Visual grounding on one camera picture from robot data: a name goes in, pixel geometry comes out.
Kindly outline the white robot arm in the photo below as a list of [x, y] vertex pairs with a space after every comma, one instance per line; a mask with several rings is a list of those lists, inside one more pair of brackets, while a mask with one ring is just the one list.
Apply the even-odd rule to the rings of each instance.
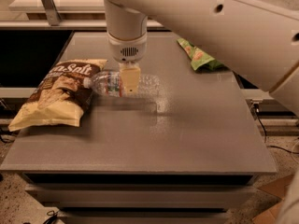
[[299, 116], [299, 14], [259, 0], [104, 0], [116, 61], [138, 61], [147, 20], [189, 40]]

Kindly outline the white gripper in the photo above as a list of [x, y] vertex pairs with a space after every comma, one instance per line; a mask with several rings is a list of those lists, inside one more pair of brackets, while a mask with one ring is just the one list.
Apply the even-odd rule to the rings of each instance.
[[146, 53], [147, 35], [133, 40], [121, 40], [107, 34], [112, 57], [120, 64], [121, 82], [126, 93], [136, 93], [141, 74], [139, 64]]

